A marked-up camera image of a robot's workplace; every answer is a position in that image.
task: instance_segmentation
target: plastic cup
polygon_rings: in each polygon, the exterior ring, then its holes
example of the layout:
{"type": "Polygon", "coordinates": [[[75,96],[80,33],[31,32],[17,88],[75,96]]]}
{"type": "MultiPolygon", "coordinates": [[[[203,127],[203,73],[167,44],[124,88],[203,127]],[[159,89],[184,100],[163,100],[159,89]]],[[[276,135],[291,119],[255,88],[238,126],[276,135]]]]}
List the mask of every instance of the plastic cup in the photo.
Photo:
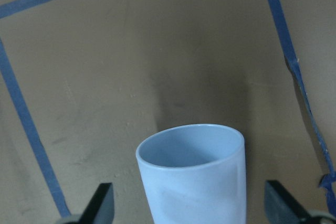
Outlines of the plastic cup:
{"type": "Polygon", "coordinates": [[[245,224],[244,137],[217,124],[158,132],[136,149],[155,224],[245,224]]]}

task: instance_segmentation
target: black object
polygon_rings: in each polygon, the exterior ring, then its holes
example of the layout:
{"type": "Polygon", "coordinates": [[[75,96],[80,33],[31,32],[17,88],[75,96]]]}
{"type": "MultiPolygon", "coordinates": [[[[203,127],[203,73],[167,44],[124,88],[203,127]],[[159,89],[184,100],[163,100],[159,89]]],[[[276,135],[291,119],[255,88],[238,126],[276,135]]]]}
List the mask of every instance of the black object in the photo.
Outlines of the black object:
{"type": "Polygon", "coordinates": [[[111,224],[114,218],[112,183],[100,184],[77,222],[66,224],[111,224]]]}
{"type": "Polygon", "coordinates": [[[266,181],[264,203],[271,224],[336,224],[329,217],[312,217],[277,180],[266,181]]]}

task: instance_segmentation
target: white cup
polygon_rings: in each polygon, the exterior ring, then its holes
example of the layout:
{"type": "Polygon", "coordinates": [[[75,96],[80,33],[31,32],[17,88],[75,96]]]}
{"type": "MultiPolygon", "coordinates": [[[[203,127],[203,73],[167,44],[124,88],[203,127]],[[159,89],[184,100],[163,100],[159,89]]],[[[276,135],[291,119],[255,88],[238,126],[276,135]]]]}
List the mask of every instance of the white cup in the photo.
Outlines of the white cup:
{"type": "Polygon", "coordinates": [[[216,124],[158,132],[136,149],[155,224],[245,224],[244,137],[216,124]]]}

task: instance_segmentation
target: light blue cup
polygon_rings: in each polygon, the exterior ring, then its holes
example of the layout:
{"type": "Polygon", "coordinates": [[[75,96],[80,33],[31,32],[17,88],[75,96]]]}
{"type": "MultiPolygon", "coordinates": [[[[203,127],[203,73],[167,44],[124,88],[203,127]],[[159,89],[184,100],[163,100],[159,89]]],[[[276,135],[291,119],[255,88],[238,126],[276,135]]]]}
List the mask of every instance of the light blue cup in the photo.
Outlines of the light blue cup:
{"type": "Polygon", "coordinates": [[[216,124],[158,132],[136,149],[155,224],[245,224],[244,137],[216,124]]]}

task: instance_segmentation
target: cup rim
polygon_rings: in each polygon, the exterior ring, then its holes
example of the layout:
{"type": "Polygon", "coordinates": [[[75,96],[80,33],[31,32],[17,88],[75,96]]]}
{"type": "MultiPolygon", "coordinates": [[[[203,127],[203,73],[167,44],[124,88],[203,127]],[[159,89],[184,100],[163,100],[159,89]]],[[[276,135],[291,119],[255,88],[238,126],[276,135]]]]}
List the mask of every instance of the cup rim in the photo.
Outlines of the cup rim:
{"type": "Polygon", "coordinates": [[[244,148],[245,146],[245,140],[244,140],[244,136],[241,134],[241,132],[239,132],[238,130],[232,128],[232,127],[229,127],[229,126],[225,126],[225,125],[220,125],[220,124],[211,124],[211,123],[199,123],[199,124],[187,124],[187,125],[181,125],[181,126],[176,126],[176,127],[172,127],[172,128],[169,128],[169,129],[166,129],[166,130],[162,130],[162,131],[159,131],[149,137],[147,137],[144,141],[142,141],[139,146],[137,147],[136,151],[135,151],[135,156],[138,160],[138,163],[141,163],[145,166],[148,166],[148,167],[151,167],[151,168],[155,168],[155,169],[158,169],[158,170],[192,170],[192,169],[201,169],[201,168],[207,168],[209,166],[213,166],[213,165],[216,165],[216,164],[220,164],[222,163],[223,161],[226,161],[226,160],[229,160],[229,159],[232,159],[234,158],[235,156],[237,156],[240,151],[242,150],[242,148],[244,148]],[[237,134],[237,139],[240,141],[240,144],[238,146],[238,149],[236,151],[234,151],[233,153],[231,153],[230,155],[228,155],[227,157],[224,157],[224,158],[219,158],[215,161],[210,161],[208,163],[204,163],[204,164],[199,164],[199,165],[192,165],[192,166],[183,166],[183,167],[169,167],[169,166],[161,166],[161,165],[155,165],[155,164],[152,164],[146,160],[144,160],[141,155],[140,155],[140,148],[146,144],[146,142],[150,141],[152,138],[156,137],[157,135],[160,135],[160,134],[164,134],[168,131],[174,131],[174,130],[178,130],[178,129],[182,129],[182,128],[188,128],[188,127],[220,127],[220,128],[223,128],[223,129],[227,129],[227,130],[230,130],[232,132],[234,132],[235,134],[237,134]]]}

